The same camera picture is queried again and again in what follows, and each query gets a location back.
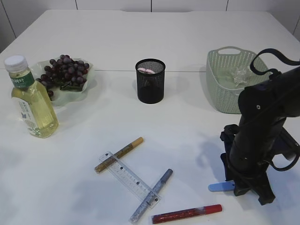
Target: yellow liquid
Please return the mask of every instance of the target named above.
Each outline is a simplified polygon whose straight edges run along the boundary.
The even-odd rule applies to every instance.
[[[28,68],[20,73],[9,73],[9,76],[12,78],[21,78],[29,72],[30,69]],[[37,135],[32,134],[33,136],[46,138],[53,134],[59,123],[47,90],[40,82],[35,81],[27,88],[14,87],[11,92],[11,97],[20,98],[29,104],[40,131]]]

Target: bottle cap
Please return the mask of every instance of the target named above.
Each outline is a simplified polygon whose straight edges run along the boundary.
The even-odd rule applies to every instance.
[[[215,212],[221,212],[222,211],[222,206],[220,204],[218,205],[209,205],[209,206],[205,206],[205,214],[211,214],[211,213],[215,213]]]
[[[8,72],[16,73],[24,71],[28,67],[28,63],[24,56],[13,55],[4,60],[5,69]]]

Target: grapes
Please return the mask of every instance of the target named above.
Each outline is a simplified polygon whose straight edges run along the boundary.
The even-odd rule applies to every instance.
[[[73,67],[70,67],[67,71],[69,74],[73,74],[75,72],[75,69]]]
[[[50,77],[50,76],[52,75],[52,72],[47,71],[47,72],[45,73],[45,75],[46,75],[47,77]]]
[[[78,66],[78,71],[83,72],[84,71],[84,66]]]
[[[65,57],[63,62],[64,62],[64,64],[69,64],[72,62],[72,60],[70,58]]]
[[[45,66],[44,70],[45,71],[50,71],[51,67],[50,66]]]
[[[49,62],[52,67],[45,66],[45,73],[36,79],[46,87],[49,97],[54,96],[54,92],[50,90],[54,86],[60,86],[61,90],[82,90],[84,83],[87,81],[89,63],[84,63],[83,60],[73,60],[69,55],[63,54],[60,55],[57,61],[51,59]]]
[[[66,74],[65,74],[65,79],[66,79],[67,81],[71,80],[71,78],[72,78],[71,74],[69,74],[69,73],[66,73]]]
[[[58,64],[59,66],[62,66],[64,63],[63,63],[62,59],[59,59],[59,60],[57,60],[57,64]]]
[[[46,74],[42,74],[41,75],[41,80],[42,81],[46,81],[48,79],[47,75]]]
[[[83,83],[83,78],[79,76],[79,77],[77,77],[76,81],[77,81],[77,83]]]
[[[48,83],[46,81],[42,81],[41,83],[42,83],[42,85],[44,85],[45,87],[47,87]]]
[[[49,96],[49,97],[52,97],[52,96],[54,95],[54,93],[53,93],[52,90],[48,90],[47,92],[48,92],[48,96]]]
[[[82,74],[82,72],[80,72],[80,71],[77,71],[77,76],[83,76],[83,74]]]
[[[53,65],[53,63],[55,62],[55,60],[51,59],[49,62],[50,62],[51,65]]]
[[[85,68],[85,69],[88,69],[88,68],[90,68],[90,65],[89,65],[89,63],[85,63],[85,64],[84,64],[84,68]]]
[[[84,61],[79,60],[79,61],[78,61],[78,65],[82,65],[82,66],[83,66],[83,65],[84,65]]]
[[[53,88],[53,87],[54,87],[54,84],[51,81],[48,81],[47,82],[47,89],[48,88]]]

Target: green label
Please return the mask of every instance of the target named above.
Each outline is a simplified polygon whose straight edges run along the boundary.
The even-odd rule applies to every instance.
[[[27,88],[34,83],[34,79],[31,72],[29,72],[25,76],[10,79],[16,88]]]

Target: bottle label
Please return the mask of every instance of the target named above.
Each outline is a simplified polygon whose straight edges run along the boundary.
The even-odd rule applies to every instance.
[[[22,77],[10,78],[16,88],[27,88],[34,83],[32,73],[29,72],[27,75]]]
[[[37,126],[36,120],[33,117],[28,102],[17,97],[13,97],[12,100],[15,103],[17,110],[21,113],[22,120],[26,123],[29,133],[34,136],[41,136],[41,132]]]

